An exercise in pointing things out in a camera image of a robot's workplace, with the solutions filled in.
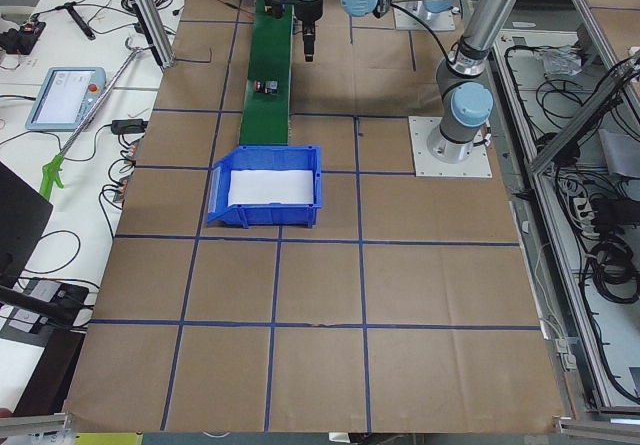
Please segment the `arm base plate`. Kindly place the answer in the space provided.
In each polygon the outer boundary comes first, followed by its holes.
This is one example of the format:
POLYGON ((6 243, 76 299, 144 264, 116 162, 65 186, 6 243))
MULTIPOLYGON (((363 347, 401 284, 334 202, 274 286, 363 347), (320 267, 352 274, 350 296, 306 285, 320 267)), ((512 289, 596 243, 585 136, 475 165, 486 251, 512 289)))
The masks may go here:
POLYGON ((421 178, 491 178, 481 133, 477 132, 468 144, 449 142, 441 133, 440 121, 440 117, 408 117, 415 175, 421 178))
MULTIPOLYGON (((397 5, 424 21, 435 32, 454 31, 456 28, 452 9, 454 0, 422 0, 397 2, 397 5)), ((398 30, 423 30, 416 20, 397 9, 393 10, 398 30)))

